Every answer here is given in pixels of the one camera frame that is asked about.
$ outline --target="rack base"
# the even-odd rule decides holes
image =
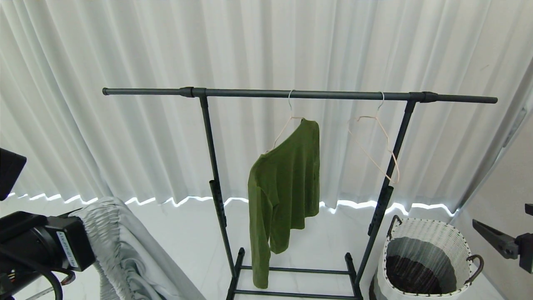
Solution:
[[[279,297],[298,297],[298,298],[309,298],[309,299],[342,299],[342,300],[362,300],[361,290],[359,285],[356,284],[356,269],[353,266],[353,259],[349,252],[344,256],[346,261],[346,266],[348,271],[338,271],[338,270],[319,270],[319,269],[296,269],[296,268],[283,268],[283,267],[270,267],[270,271],[280,271],[280,272],[297,272],[297,273],[315,273],[315,274],[344,274],[350,276],[350,282],[352,284],[353,296],[342,296],[342,295],[322,295],[322,294],[303,294],[303,293],[282,293],[278,291],[262,291],[262,290],[241,290],[237,289],[239,283],[239,276],[241,270],[251,270],[252,266],[243,265],[244,259],[244,248],[239,249],[239,254],[237,255],[237,261],[235,262],[235,276],[231,278],[230,287],[228,289],[228,295],[226,300],[233,300],[236,294],[245,294],[245,295],[260,295],[260,296],[279,296]]]

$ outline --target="empty hanger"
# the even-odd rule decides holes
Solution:
[[[287,123],[285,123],[285,126],[283,126],[283,129],[281,130],[281,132],[278,134],[278,137],[274,140],[274,145],[272,146],[272,149],[268,150],[268,151],[272,151],[275,147],[276,147],[276,142],[278,141],[279,137],[281,137],[281,134],[285,131],[285,129],[287,128],[287,125],[289,125],[289,122],[292,120],[292,119],[303,119],[302,117],[294,117],[293,116],[293,106],[290,104],[290,94],[293,92],[294,90],[291,90],[289,92],[289,97],[287,98],[287,100],[289,101],[289,107],[290,107],[290,118],[289,120],[287,120]]]
[[[359,143],[357,138],[353,135],[352,131],[350,130],[350,121],[352,121],[354,118],[351,118],[351,119],[348,120],[348,132],[353,137],[353,139],[356,141],[356,143],[359,146],[359,148],[361,148],[361,150],[363,150],[363,152],[366,154],[366,156],[374,163],[374,165],[376,165],[376,167],[381,171],[381,173],[383,175],[385,175],[385,177],[388,178],[392,183],[397,184],[400,181],[400,168],[398,168],[398,161],[396,160],[396,155],[393,153],[392,150],[389,149],[389,135],[387,134],[387,132],[385,131],[385,128],[383,128],[383,125],[381,125],[381,122],[379,121],[379,118],[377,117],[379,109],[381,108],[381,106],[385,102],[385,94],[383,92],[380,92],[380,93],[383,96],[383,99],[381,100],[381,103],[379,104],[379,106],[377,108],[376,114],[374,116],[359,116],[356,121],[359,122],[359,120],[362,119],[362,118],[375,119],[377,121],[377,124],[381,128],[381,131],[383,132],[383,134],[385,134],[385,137],[387,138],[387,148],[386,148],[386,150],[387,150],[387,152],[389,152],[392,155],[392,159],[394,160],[394,166],[396,167],[396,171],[397,171],[396,181],[392,180],[392,178],[389,177],[389,175],[387,175],[387,173],[385,171],[383,171],[383,169],[377,164],[377,162],[372,158],[372,156],[370,154],[368,154],[368,152],[365,150],[365,148],[363,148],[361,143]]]

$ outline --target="black metal clothes rack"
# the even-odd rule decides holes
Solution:
[[[347,100],[395,100],[406,101],[405,112],[400,124],[398,136],[394,144],[393,153],[398,157],[400,148],[403,143],[403,139],[407,132],[407,126],[409,120],[414,111],[417,102],[427,103],[435,101],[445,102],[469,102],[469,103],[487,103],[494,104],[498,101],[494,97],[482,97],[482,96],[458,96],[458,95],[446,95],[436,94],[432,92],[408,92],[408,93],[380,93],[380,92],[333,92],[333,91],[285,91],[285,90],[223,90],[223,89],[205,89],[205,88],[193,88],[186,87],[180,89],[108,89],[103,88],[104,95],[111,94],[127,94],[127,95],[178,95],[189,98],[199,98],[200,106],[204,118],[205,132],[207,136],[207,145],[209,147],[209,155],[211,157],[211,166],[213,169],[213,180],[209,181],[211,192],[213,194],[213,201],[215,203],[216,215],[219,220],[220,231],[222,233],[222,240],[224,241],[224,247],[228,258],[228,263],[231,270],[231,282],[228,289],[226,300],[233,300],[236,294],[248,294],[248,295],[267,295],[267,296],[282,296],[282,297],[301,297],[301,298],[314,298],[314,299],[351,299],[361,300],[361,290],[359,287],[363,271],[368,262],[370,252],[377,237],[379,227],[383,221],[385,210],[389,204],[393,187],[389,185],[390,181],[387,178],[392,177],[394,170],[394,159],[391,156],[389,166],[387,168],[387,176],[383,179],[383,185],[379,193],[377,205],[374,210],[374,216],[370,222],[368,228],[368,235],[370,236],[365,253],[361,259],[359,270],[356,272],[353,266],[353,259],[349,252],[346,253],[344,259],[346,261],[347,271],[338,270],[314,270],[314,269],[295,269],[284,267],[270,267],[270,271],[282,271],[282,272],[300,272],[300,273],[320,273],[320,274],[345,274],[350,277],[352,284],[353,296],[340,296],[340,295],[320,295],[320,294],[302,294],[302,293],[280,293],[275,291],[254,291],[254,290],[241,290],[237,289],[239,282],[239,276],[241,270],[251,270],[251,266],[243,265],[244,248],[239,249],[237,260],[233,263],[233,257],[231,254],[230,243],[228,240],[228,233],[226,231],[227,221],[224,213],[224,201],[222,198],[222,192],[220,188],[219,171],[216,164],[215,146],[213,142],[213,132],[211,130],[211,119],[209,118],[209,109],[207,103],[207,97],[259,97],[259,98],[288,98],[289,93],[292,98],[313,98],[313,99],[347,99]]]

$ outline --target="green sweater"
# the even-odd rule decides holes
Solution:
[[[319,170],[318,124],[305,119],[283,143],[262,154],[253,165],[248,207],[256,287],[268,287],[270,251],[285,251],[290,229],[304,229],[304,218],[318,214]]]

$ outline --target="curtain fold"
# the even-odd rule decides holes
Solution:
[[[175,202],[211,194],[197,99],[103,96],[109,88],[432,91],[496,105],[418,104],[393,200],[455,209],[520,110],[533,57],[531,1],[3,1],[0,145],[28,157],[18,194]],[[209,98],[222,192],[291,116],[316,120],[321,198],[376,200],[390,159],[379,101]],[[379,118],[395,142],[404,102]],[[292,122],[281,139],[298,125]],[[354,136],[348,133],[350,126]]]

